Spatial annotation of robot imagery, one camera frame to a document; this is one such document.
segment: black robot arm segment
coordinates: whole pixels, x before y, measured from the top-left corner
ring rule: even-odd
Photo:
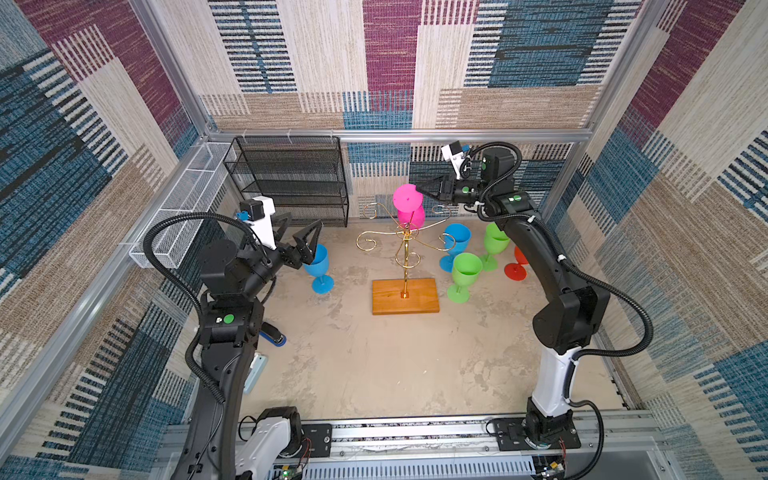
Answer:
[[[519,214],[496,223],[528,259],[549,302],[534,316],[536,336],[561,355],[575,346],[588,345],[600,326],[610,294],[563,268],[547,236],[528,221],[541,217],[528,194],[515,188],[512,175],[522,160],[520,150],[505,142],[484,144],[470,150],[465,163],[472,162],[472,155],[478,152],[483,156],[479,179],[445,175],[416,189],[449,204],[477,204],[478,215],[486,221],[490,220],[488,215]]]
[[[241,202],[240,205],[247,219],[252,221],[264,218],[263,208],[260,207],[260,202],[253,200]],[[246,243],[244,248],[239,249],[231,240],[216,240],[200,251],[200,276],[208,290],[199,300],[184,282],[160,263],[152,251],[153,239],[162,230],[174,223],[196,219],[212,219],[234,225],[243,230]],[[323,226],[317,220],[295,233],[294,246],[280,242],[290,225],[290,215],[275,216],[273,219],[278,224],[277,231],[273,230],[274,250],[265,248],[243,221],[208,212],[182,214],[163,220],[149,229],[144,238],[144,252],[150,263],[191,299],[200,320],[186,352],[188,366],[200,378],[200,388],[174,480],[236,478],[237,416],[240,414],[243,385],[263,323],[264,306],[257,299],[257,294],[274,281],[283,265],[298,269],[302,263],[314,261]],[[202,346],[202,365],[198,365],[193,357],[198,344]],[[295,409],[286,409],[274,415],[282,415],[290,422],[290,440],[286,440],[284,452],[295,452],[301,437],[298,413]]]

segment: green wine glass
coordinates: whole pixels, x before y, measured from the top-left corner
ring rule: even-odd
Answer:
[[[499,255],[509,247],[509,237],[507,234],[498,229],[496,223],[489,223],[485,228],[485,251],[488,253],[480,257],[482,261],[483,270],[486,272],[492,272],[498,268],[498,262],[493,257]]]
[[[482,272],[482,261],[472,253],[460,253],[453,259],[454,285],[448,287],[448,298],[454,303],[464,303],[469,300],[469,290]]]

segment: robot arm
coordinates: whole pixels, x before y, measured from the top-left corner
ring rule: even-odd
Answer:
[[[270,199],[262,197],[240,202],[240,210],[238,217],[241,221],[207,213],[172,217],[150,229],[144,240],[147,258],[190,297],[200,317],[198,333],[187,349],[186,360],[193,370],[197,370],[201,387],[174,480],[261,480],[278,455],[297,453],[302,442],[301,419],[295,407],[268,409],[258,418],[251,439],[235,457],[243,384],[256,352],[259,333],[268,325],[263,323],[264,306],[257,294],[274,281],[283,265],[298,269],[302,263],[312,263],[323,225],[317,220],[295,233],[294,246],[280,242],[291,216],[270,218],[274,213]],[[198,255],[200,276],[209,290],[199,300],[164,269],[151,252],[152,240],[164,228],[194,218],[212,218],[233,224],[247,236],[255,233],[258,239],[257,243],[248,237],[244,248],[222,239],[201,250]],[[199,366],[193,358],[198,344],[202,346]]]
[[[533,224],[535,219],[541,220],[537,205],[526,192],[515,188],[512,177],[522,160],[520,150],[501,143],[481,148],[479,179],[470,179],[469,174],[472,156],[478,152],[467,152],[456,142],[443,148],[456,176],[446,174],[416,189],[441,202],[478,207],[478,215],[495,221],[536,272],[548,304],[533,319],[535,335],[542,345],[541,368],[528,399],[525,437],[533,448],[548,448],[565,429],[572,428],[567,397],[578,363],[573,358],[597,332],[611,295],[564,268],[551,239]]]

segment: wine glass base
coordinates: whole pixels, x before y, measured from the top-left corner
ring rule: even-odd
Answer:
[[[504,275],[514,281],[521,282],[528,276],[528,272],[525,271],[525,267],[519,263],[508,263],[507,266],[504,267]]]
[[[327,275],[318,276],[312,282],[312,290],[319,295],[325,295],[333,288],[333,278]]]
[[[440,268],[442,268],[444,271],[451,273],[453,271],[453,257],[450,255],[446,255],[445,257],[440,259]]]
[[[498,268],[498,261],[492,255],[480,257],[480,260],[482,260],[482,269],[486,272],[492,272]]]
[[[448,287],[448,300],[453,303],[466,303],[469,300],[469,290],[459,290],[458,285],[451,285]]]

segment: black mounting plate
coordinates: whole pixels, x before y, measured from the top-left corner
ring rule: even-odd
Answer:
[[[301,431],[305,438],[312,441],[310,458],[327,458],[331,456],[333,427],[330,423],[310,423],[309,425],[301,425]],[[301,458],[304,453],[306,453],[306,447],[301,448],[299,453],[291,458]]]
[[[493,419],[493,432],[505,433],[507,435],[497,435],[496,443],[498,449],[502,452],[516,452],[519,450],[535,450],[525,441],[525,430],[523,429],[523,417],[510,419]],[[578,438],[573,422],[569,422],[568,427],[563,431],[561,438],[565,443],[566,449],[580,449],[581,440]],[[553,445],[552,449],[559,449],[560,445]]]

